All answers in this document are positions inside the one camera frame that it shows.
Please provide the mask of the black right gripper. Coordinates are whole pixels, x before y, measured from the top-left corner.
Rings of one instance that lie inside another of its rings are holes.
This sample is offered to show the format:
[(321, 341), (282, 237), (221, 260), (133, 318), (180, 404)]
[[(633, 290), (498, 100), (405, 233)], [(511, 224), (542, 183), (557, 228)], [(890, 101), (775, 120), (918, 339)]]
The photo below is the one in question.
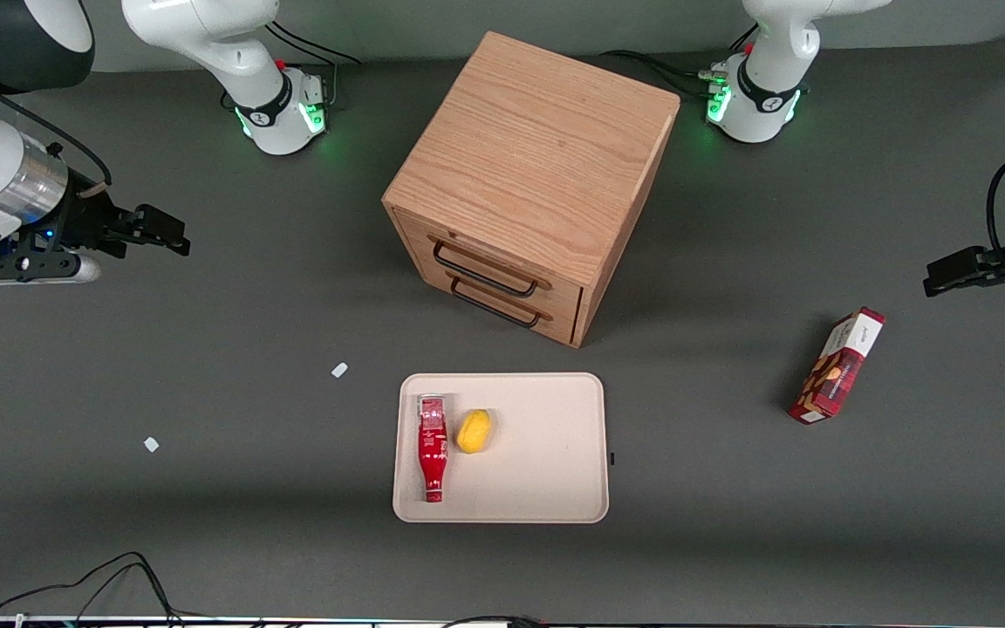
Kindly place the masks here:
[(92, 180), (69, 168), (65, 195), (43, 219), (25, 227), (25, 239), (44, 240), (55, 249), (86, 248), (117, 259), (126, 257), (128, 245), (190, 255), (182, 220), (152, 204), (139, 204), (135, 210), (117, 207), (106, 191), (87, 198), (79, 195), (91, 185)]

